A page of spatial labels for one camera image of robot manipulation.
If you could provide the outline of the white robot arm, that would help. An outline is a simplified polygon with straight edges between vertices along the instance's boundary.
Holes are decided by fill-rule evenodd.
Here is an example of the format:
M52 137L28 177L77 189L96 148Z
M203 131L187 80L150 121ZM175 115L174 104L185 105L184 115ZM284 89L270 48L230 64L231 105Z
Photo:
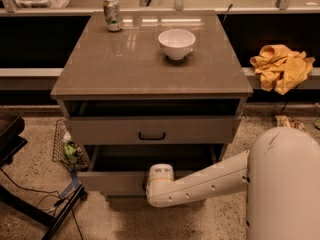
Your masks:
M320 240L320 145L295 128L269 129L250 150L178 180L170 165L156 164L146 187L154 207L241 191L247 240Z

